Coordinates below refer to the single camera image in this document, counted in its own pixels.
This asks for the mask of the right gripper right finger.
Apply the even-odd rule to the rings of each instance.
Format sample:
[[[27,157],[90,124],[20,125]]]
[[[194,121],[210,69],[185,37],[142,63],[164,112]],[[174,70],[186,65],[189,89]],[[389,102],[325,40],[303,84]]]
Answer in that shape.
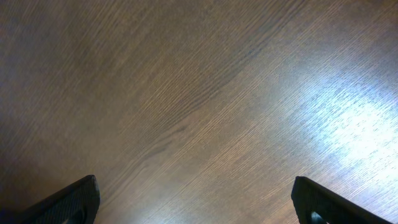
[[[304,176],[295,178],[291,199],[300,223],[391,224]]]

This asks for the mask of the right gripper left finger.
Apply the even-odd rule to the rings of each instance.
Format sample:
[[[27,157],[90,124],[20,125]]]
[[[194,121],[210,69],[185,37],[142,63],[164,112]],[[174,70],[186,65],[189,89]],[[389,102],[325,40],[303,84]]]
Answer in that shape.
[[[87,175],[21,212],[1,211],[1,223],[93,224],[100,206],[96,177]]]

